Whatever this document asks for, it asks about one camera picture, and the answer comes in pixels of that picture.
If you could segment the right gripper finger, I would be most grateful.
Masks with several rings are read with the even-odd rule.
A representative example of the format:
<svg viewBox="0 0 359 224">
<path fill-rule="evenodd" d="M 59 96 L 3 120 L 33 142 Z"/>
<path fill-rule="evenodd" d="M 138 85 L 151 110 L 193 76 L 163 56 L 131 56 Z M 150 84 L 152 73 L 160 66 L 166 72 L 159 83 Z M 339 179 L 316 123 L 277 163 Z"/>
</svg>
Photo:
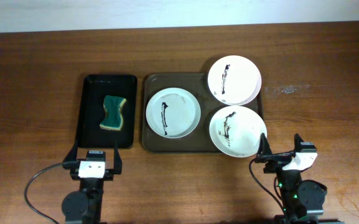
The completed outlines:
<svg viewBox="0 0 359 224">
<path fill-rule="evenodd" d="M 301 136 L 298 133 L 296 133 L 294 135 L 294 151 L 295 152 L 301 152 L 304 149 L 302 142 L 304 142 L 303 139 L 301 138 Z"/>
<path fill-rule="evenodd" d="M 257 155 L 258 156 L 267 156 L 267 155 L 272 155 L 272 154 L 273 153 L 272 153 L 272 150 L 268 143 L 266 135 L 264 133 L 261 133 Z"/>
</svg>

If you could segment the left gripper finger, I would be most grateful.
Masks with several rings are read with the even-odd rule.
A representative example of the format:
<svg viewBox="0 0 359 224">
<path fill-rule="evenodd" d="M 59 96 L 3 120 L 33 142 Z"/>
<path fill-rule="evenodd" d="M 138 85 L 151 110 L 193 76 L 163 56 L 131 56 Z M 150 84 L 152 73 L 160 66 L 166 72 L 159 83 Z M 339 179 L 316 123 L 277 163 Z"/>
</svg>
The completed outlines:
<svg viewBox="0 0 359 224">
<path fill-rule="evenodd" d="M 77 160 L 77 152 L 78 152 L 78 140 L 74 141 L 74 144 L 69 150 L 68 154 L 65 156 L 63 162 L 74 162 Z"/>
<path fill-rule="evenodd" d="M 123 162 L 121 160 L 121 156 L 118 151 L 118 142 L 114 142 L 114 170 L 121 170 L 123 166 Z"/>
</svg>

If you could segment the green and yellow sponge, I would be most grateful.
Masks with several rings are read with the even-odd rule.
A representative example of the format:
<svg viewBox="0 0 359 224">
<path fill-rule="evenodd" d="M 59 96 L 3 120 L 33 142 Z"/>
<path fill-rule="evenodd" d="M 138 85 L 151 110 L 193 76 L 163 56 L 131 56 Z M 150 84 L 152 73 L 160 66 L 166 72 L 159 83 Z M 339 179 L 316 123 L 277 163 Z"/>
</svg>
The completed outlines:
<svg viewBox="0 0 359 224">
<path fill-rule="evenodd" d="M 100 123 L 101 129 L 109 131 L 122 130 L 124 124 L 122 109 L 126 102 L 125 98 L 119 96 L 105 96 L 103 102 L 105 118 Z"/>
</svg>

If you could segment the pinkish white plate top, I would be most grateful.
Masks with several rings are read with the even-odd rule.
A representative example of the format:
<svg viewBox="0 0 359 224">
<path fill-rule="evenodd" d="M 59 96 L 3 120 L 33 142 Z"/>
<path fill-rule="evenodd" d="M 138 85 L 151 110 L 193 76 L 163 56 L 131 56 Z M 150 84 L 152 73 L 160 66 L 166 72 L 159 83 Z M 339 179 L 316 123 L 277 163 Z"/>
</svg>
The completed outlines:
<svg viewBox="0 0 359 224">
<path fill-rule="evenodd" d="M 226 105 L 245 105 L 257 97 L 262 78 L 251 60 L 229 55 L 218 59 L 211 66 L 207 84 L 218 101 Z"/>
</svg>

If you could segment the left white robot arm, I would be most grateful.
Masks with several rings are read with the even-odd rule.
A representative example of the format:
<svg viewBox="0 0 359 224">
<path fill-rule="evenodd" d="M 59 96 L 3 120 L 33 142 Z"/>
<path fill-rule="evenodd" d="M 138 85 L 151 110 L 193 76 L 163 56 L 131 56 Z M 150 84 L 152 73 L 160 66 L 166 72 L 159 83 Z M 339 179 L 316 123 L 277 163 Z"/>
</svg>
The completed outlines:
<svg viewBox="0 0 359 224">
<path fill-rule="evenodd" d="M 113 146 L 113 168 L 106 168 L 105 151 L 89 150 L 86 158 L 77 157 L 78 142 L 63 160 L 62 167 L 70 171 L 70 177 L 80 182 L 77 191 L 69 193 L 62 201 L 65 223 L 100 224 L 104 183 L 122 173 L 122 160 L 118 145 Z"/>
</svg>

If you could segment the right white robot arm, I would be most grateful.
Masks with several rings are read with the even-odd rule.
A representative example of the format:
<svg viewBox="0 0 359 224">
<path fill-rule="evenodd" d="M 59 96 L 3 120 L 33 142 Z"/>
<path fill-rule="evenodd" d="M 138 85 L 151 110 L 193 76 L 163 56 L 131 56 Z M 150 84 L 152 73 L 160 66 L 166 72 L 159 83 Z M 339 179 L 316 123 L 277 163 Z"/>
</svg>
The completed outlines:
<svg viewBox="0 0 359 224">
<path fill-rule="evenodd" d="M 317 148 L 312 142 L 304 141 L 294 135 L 294 149 L 273 153 L 265 134 L 260 135 L 256 157 L 249 165 L 264 164 L 265 174 L 275 174 L 274 192 L 270 192 L 252 174 L 252 178 L 262 187 L 282 210 L 281 215 L 273 218 L 274 223 L 340 223 L 340 220 L 321 220 L 327 187 L 314 180 L 304 180 L 301 174 L 312 167 L 317 158 Z"/>
</svg>

